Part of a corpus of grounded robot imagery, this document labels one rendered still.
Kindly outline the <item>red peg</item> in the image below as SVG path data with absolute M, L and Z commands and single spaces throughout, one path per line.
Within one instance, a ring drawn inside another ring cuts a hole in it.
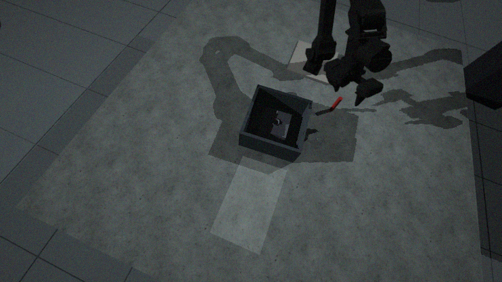
M 334 109 L 338 106 L 338 104 L 343 100 L 343 97 L 339 97 L 336 102 L 333 104 L 333 106 L 329 109 L 331 112 L 334 111 Z

